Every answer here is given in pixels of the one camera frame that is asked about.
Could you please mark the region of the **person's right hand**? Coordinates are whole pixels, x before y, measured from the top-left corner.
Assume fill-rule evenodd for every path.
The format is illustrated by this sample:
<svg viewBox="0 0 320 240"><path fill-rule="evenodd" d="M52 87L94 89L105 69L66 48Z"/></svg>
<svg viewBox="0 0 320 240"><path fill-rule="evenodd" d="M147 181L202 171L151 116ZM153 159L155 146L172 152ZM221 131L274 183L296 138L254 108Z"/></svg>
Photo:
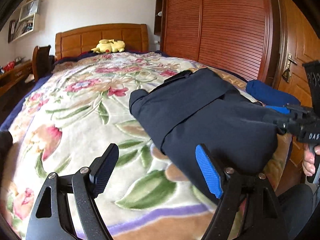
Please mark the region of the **person's right hand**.
<svg viewBox="0 0 320 240"><path fill-rule="evenodd" d="M311 177L316 172L315 167L315 155L310 151L309 144L303 144L304 146L304 155L302 168L303 172L307 177Z"/></svg>

